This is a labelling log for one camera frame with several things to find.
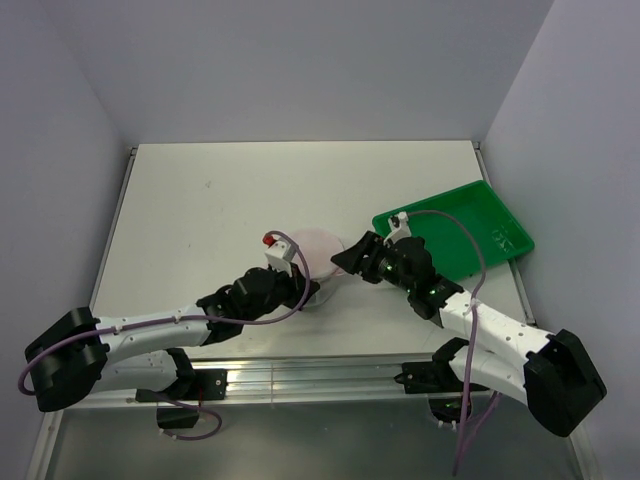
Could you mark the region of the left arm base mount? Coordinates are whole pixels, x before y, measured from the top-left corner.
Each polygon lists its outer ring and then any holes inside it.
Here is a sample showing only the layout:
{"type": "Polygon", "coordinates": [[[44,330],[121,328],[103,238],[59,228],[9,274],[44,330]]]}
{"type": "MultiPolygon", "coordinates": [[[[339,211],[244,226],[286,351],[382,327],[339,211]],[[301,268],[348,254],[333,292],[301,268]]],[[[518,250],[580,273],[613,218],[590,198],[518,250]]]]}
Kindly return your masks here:
{"type": "Polygon", "coordinates": [[[222,428],[221,416],[206,405],[225,399],[228,371],[226,369],[196,369],[194,378],[175,391],[157,393],[137,390],[137,403],[156,403],[156,424],[160,432],[181,441],[204,440],[216,435],[222,428]],[[188,434],[200,420],[213,420],[213,429],[207,433],[188,434]]]}

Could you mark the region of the white mesh laundry bag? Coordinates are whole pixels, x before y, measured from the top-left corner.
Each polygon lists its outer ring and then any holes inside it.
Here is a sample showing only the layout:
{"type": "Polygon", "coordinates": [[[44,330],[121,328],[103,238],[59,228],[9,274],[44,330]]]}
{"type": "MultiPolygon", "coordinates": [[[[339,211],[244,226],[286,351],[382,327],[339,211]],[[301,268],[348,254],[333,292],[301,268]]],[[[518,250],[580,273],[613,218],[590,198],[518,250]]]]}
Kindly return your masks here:
{"type": "Polygon", "coordinates": [[[321,228],[304,228],[296,230],[289,236],[298,244],[308,266],[311,280],[319,285],[319,289],[307,301],[307,307],[319,307],[336,291],[338,276],[342,274],[339,267],[331,262],[331,258],[344,251],[340,238],[321,228]]]}

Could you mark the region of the green plastic tray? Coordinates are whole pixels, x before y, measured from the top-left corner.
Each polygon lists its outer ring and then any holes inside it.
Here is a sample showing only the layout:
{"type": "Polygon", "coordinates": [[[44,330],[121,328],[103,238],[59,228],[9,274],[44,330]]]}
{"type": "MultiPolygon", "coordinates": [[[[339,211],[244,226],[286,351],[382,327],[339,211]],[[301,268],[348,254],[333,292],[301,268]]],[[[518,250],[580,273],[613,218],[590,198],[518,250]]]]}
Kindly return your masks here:
{"type": "Polygon", "coordinates": [[[391,231],[389,218],[401,211],[428,210],[409,220],[413,235],[425,239],[436,271],[459,281],[481,271],[476,251],[487,267],[531,252],[535,243],[489,184],[483,180],[380,213],[372,218],[377,234],[391,231]]]}

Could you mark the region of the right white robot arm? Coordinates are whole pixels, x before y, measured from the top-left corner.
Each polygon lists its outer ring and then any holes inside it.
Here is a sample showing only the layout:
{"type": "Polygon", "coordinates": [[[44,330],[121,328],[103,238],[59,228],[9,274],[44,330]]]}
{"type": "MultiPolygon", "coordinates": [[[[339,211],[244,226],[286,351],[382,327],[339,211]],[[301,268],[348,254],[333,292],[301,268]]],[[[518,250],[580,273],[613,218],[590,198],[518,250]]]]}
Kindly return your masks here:
{"type": "Polygon", "coordinates": [[[430,360],[402,365],[394,379],[408,394],[494,390],[524,404],[559,437],[569,436],[607,394],[575,334],[550,333],[473,300],[437,273],[421,238],[386,245],[368,232],[331,261],[366,282],[401,288],[419,317],[453,333],[430,360]]]}

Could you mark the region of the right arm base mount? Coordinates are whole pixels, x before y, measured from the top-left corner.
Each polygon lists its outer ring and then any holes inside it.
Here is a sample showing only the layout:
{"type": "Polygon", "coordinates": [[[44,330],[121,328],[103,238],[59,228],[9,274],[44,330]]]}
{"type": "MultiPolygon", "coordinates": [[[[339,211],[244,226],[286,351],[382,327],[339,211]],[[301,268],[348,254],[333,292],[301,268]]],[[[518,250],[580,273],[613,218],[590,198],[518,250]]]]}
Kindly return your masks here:
{"type": "Polygon", "coordinates": [[[427,395],[429,409],[437,421],[447,424],[460,421],[463,382],[447,363],[405,362],[393,379],[407,395],[427,395]]]}

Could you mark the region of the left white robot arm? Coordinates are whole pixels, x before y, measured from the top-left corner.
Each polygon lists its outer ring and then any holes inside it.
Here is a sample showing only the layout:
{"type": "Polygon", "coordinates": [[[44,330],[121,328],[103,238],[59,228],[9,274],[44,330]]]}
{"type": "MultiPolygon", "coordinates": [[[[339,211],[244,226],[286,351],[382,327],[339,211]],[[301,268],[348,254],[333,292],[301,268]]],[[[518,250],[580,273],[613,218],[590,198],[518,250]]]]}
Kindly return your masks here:
{"type": "Polygon", "coordinates": [[[63,315],[25,349],[18,389],[42,412],[71,407],[104,391],[150,390],[170,399],[191,394],[196,375],[185,349],[219,344],[247,325],[298,313],[320,284],[297,265],[254,267],[231,284],[173,311],[97,317],[88,307],[63,315]]]}

